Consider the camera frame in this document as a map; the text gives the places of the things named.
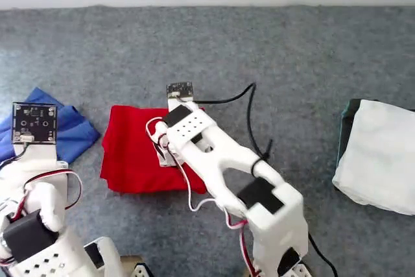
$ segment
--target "fabric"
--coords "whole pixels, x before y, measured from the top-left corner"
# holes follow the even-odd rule
[[[58,107],[58,159],[72,163],[100,137],[93,125],[75,107],[64,106],[39,88],[35,88],[25,102],[55,104]],[[0,123],[0,162],[15,156],[11,139],[12,116]]]
[[[112,106],[108,129],[102,140],[104,159],[101,178],[108,188],[121,193],[153,193],[187,190],[185,180],[176,167],[160,167],[156,151],[145,132],[146,122],[168,113],[166,108],[134,108]],[[184,164],[191,189],[205,193],[198,175]]]
[[[359,204],[415,214],[415,113],[362,100],[333,184]]]

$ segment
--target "circuit board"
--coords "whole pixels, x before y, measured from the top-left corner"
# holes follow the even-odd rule
[[[57,113],[53,104],[13,102],[13,144],[56,144]]]
[[[168,99],[183,99],[185,97],[193,98],[193,85],[190,81],[187,82],[175,82],[174,84],[167,85],[167,98]]]

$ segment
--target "white wire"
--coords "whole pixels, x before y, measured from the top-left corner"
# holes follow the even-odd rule
[[[216,199],[214,199],[214,198],[207,198],[207,199],[204,199],[204,200],[202,200],[201,202],[199,202],[198,203],[198,205],[194,208],[194,207],[192,207],[192,195],[191,195],[191,187],[190,187],[190,181],[189,181],[189,178],[187,177],[187,174],[186,174],[186,172],[184,171],[184,169],[183,169],[183,167],[182,167],[182,165],[180,164],[180,162],[176,159],[176,157],[174,156],[174,154],[170,151],[170,148],[169,148],[169,146],[167,146],[167,150],[169,151],[169,154],[174,158],[174,160],[175,160],[175,162],[176,162],[176,164],[177,164],[177,166],[179,167],[179,169],[180,169],[180,172],[183,174],[183,177],[184,177],[184,179],[185,179],[185,181],[186,181],[186,185],[187,185],[187,192],[188,192],[188,194],[189,194],[189,196],[188,196],[188,201],[187,201],[187,203],[188,203],[188,205],[189,205],[189,209],[192,211],[192,212],[196,212],[196,211],[198,211],[199,209],[200,209],[200,207],[202,207],[202,205],[203,204],[205,204],[205,203],[207,203],[207,202],[216,202]],[[232,224],[230,224],[230,222],[229,222],[229,219],[230,219],[230,215],[229,215],[229,213],[228,213],[228,211],[226,210],[226,209],[223,209],[223,211],[224,211],[224,213],[225,213],[225,223],[226,223],[226,226],[229,228],[229,229],[231,229],[231,230],[239,230],[239,246],[240,246],[240,248],[241,248],[241,253],[242,253],[242,257],[243,257],[243,259],[244,259],[244,262],[245,262],[245,265],[246,265],[246,267],[248,267],[248,270],[250,271],[250,274],[251,274],[251,276],[252,277],[254,277],[255,276],[255,272],[252,272],[252,270],[251,270],[251,268],[250,268],[250,266],[249,266],[249,259],[247,259],[246,258],[246,256],[245,256],[245,252],[244,252],[244,250],[245,250],[245,246],[244,246],[244,244],[243,244],[243,230],[244,230],[244,226],[245,226],[245,224],[246,224],[246,221],[240,221],[240,222],[238,222],[237,224],[235,224],[235,225],[232,225]]]
[[[238,222],[235,225],[230,224],[229,223],[229,219],[230,219],[229,212],[226,209],[223,209],[223,211],[225,213],[225,223],[226,223],[226,226],[229,229],[231,229],[231,230],[238,230],[238,229],[242,228],[245,225],[246,221],[240,221],[240,222]]]
[[[172,153],[172,151],[170,150],[170,148],[168,146],[167,146],[167,150],[169,151],[169,154],[173,157],[174,162],[176,162],[176,165],[179,167],[179,170],[183,174],[184,180],[186,181],[187,192],[188,192],[187,204],[189,205],[190,211],[192,211],[192,212],[198,211],[202,207],[202,205],[207,203],[207,202],[216,202],[216,199],[214,199],[214,198],[206,198],[206,199],[202,200],[201,202],[199,202],[198,205],[195,208],[192,206],[192,189],[191,189],[191,186],[190,186],[189,178],[187,177],[187,174],[184,171],[182,165],[177,160],[176,156]]]
[[[243,230],[244,230],[244,226],[242,225],[242,227],[241,227],[241,228],[240,228],[240,230],[239,230],[239,246],[240,246],[240,248],[241,248],[241,253],[242,253],[242,257],[243,257],[243,259],[244,259],[245,265],[246,265],[246,267],[248,268],[248,270],[249,270],[249,272],[250,272],[250,276],[251,276],[251,277],[254,277],[254,276],[255,276],[255,272],[253,272],[253,271],[251,270],[251,268],[250,268],[250,260],[249,260],[249,259],[247,259],[247,258],[246,258],[246,256],[245,256],[245,249],[246,249],[246,246],[244,246],[244,243],[243,243],[243,241],[242,241],[242,238],[243,238],[243,235],[244,235]]]
[[[148,137],[152,140],[153,143],[158,144],[158,142],[154,142],[153,139],[151,138],[151,134],[150,134],[150,130],[148,129],[148,126],[155,120],[162,120],[162,117],[154,117],[152,119],[150,119],[149,121],[147,121],[147,123],[145,124],[145,132],[147,133]]]

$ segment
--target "black cable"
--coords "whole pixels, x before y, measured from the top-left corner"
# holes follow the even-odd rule
[[[316,242],[314,241],[310,233],[309,233],[309,240],[314,250],[316,250],[316,253],[318,254],[318,256],[320,256],[323,259],[323,261],[325,261],[331,267],[331,270],[333,271],[333,276],[338,277],[336,267],[323,255],[323,253],[321,253],[321,251],[318,249]]]
[[[265,150],[265,152],[262,152],[261,149],[258,147],[258,144],[254,138],[254,133],[252,131],[252,125],[251,125],[251,111],[252,111],[252,103],[254,101],[254,95],[255,95],[255,90],[257,88],[257,84],[255,82],[249,84],[244,91],[240,92],[240,94],[231,97],[229,99],[223,99],[223,100],[208,100],[208,101],[193,101],[196,104],[225,104],[225,103],[229,103],[232,101],[235,101],[237,99],[240,99],[241,97],[243,97],[250,89],[251,89],[251,94],[249,96],[249,101],[248,101],[248,107],[246,109],[246,126],[248,128],[248,135],[251,141],[251,144],[255,150],[255,153],[259,156],[259,159],[254,162],[254,164],[251,167],[251,173],[253,173],[254,171],[254,167],[255,165],[260,162],[261,160],[267,161],[269,159],[269,152],[271,150],[271,146],[272,146],[272,139],[269,140],[268,145],[267,145],[267,149]]]
[[[240,94],[231,97],[230,99],[224,99],[224,100],[208,100],[208,101],[193,101],[196,104],[225,104],[225,103],[229,103],[232,102],[234,100],[240,99],[241,97],[243,97],[245,95],[246,92],[249,91],[250,88],[256,86],[256,83],[253,82],[251,84],[249,84],[244,91],[240,92]]]
[[[0,170],[2,168],[6,167],[7,165],[11,164],[12,162],[14,162],[16,160],[19,160],[25,154],[28,146],[29,146],[29,144],[28,143],[25,143],[24,146],[23,146],[23,151],[20,154],[18,154],[17,156],[11,157],[9,159],[6,159],[5,161],[3,161],[0,164]]]

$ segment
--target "white plastic part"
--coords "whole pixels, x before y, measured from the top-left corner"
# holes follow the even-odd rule
[[[52,232],[59,232],[65,225],[66,199],[50,183],[38,182],[29,191],[26,200],[27,211],[40,209],[43,225]]]
[[[254,204],[247,212],[254,237],[255,264],[263,276],[273,276],[284,255],[293,248],[303,258],[308,252],[308,225],[303,216],[303,197],[290,184],[275,188],[272,193],[284,206],[271,214],[261,204]]]
[[[10,273],[13,277],[99,277],[78,237],[69,229],[53,245],[12,266]]]
[[[98,238],[95,242],[104,261],[104,277],[125,277],[121,258],[114,242],[108,237]]]
[[[312,277],[311,273],[304,264],[297,264],[286,272],[282,277]]]
[[[23,146],[15,144],[14,149],[16,154],[20,154]],[[22,189],[23,184],[33,176],[66,168],[66,162],[56,160],[56,145],[29,145],[19,160],[6,165],[0,171],[0,197],[13,198],[16,190]],[[66,175],[42,178],[40,181],[53,184],[62,198],[67,198]]]
[[[308,251],[308,226],[303,216],[302,195],[269,164],[259,162],[254,167],[254,176],[275,186],[272,193],[284,206],[274,214],[260,203],[247,209],[226,186],[223,172],[234,168],[250,173],[259,156],[229,137],[195,103],[185,105],[193,111],[190,115],[170,128],[159,122],[156,130],[167,134],[170,146],[204,181],[218,207],[247,218],[254,235],[254,264],[262,270],[261,276],[275,277],[282,256],[289,248],[294,248],[300,258]],[[213,147],[212,151],[205,152],[191,141],[198,133]]]
[[[12,254],[7,247],[6,241],[3,239],[3,231],[10,225],[9,220],[5,215],[0,216],[0,260],[8,259]]]
[[[186,106],[194,109],[193,113],[170,128],[159,122],[156,124],[157,131],[167,133],[170,144],[204,181],[220,208],[226,208],[234,215],[244,215],[246,207],[226,186],[223,172],[228,168],[234,168],[250,173],[258,155],[240,146],[203,110],[197,108],[195,103],[188,102]],[[202,151],[191,141],[198,133],[202,133],[209,146],[213,147],[212,151]],[[259,162],[254,173],[255,176],[262,176],[276,186],[284,183],[282,177],[266,162]]]

